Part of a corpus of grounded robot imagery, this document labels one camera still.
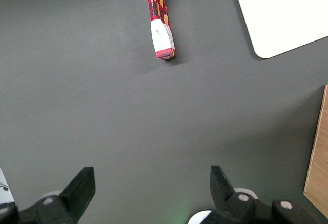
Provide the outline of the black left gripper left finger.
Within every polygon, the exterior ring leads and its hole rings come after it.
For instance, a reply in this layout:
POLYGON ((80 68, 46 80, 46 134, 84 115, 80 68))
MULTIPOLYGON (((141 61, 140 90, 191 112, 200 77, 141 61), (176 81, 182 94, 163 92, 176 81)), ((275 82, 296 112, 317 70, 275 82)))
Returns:
POLYGON ((19 210, 1 172, 1 223, 78 223, 96 192, 93 167, 84 167, 59 193, 19 210))

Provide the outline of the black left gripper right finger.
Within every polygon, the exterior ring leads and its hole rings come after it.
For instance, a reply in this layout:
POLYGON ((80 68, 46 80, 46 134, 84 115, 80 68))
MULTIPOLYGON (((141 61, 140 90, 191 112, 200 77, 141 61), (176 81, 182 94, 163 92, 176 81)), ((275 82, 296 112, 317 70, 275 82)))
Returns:
POLYGON ((237 192, 221 166, 211 166, 210 191, 215 205, 202 223, 295 223, 311 224, 315 219, 302 205, 278 199, 265 205, 247 192, 237 192))

